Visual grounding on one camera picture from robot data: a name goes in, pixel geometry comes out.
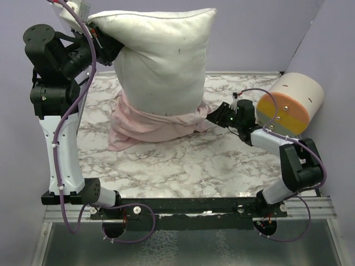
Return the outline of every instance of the pink towel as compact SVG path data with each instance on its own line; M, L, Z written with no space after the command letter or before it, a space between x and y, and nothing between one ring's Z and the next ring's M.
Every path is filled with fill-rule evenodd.
M141 142L161 142L203 132L210 107L203 99L198 109L191 114L176 116L152 115L130 106L123 90L118 94L116 110L111 115L109 150L123 151Z

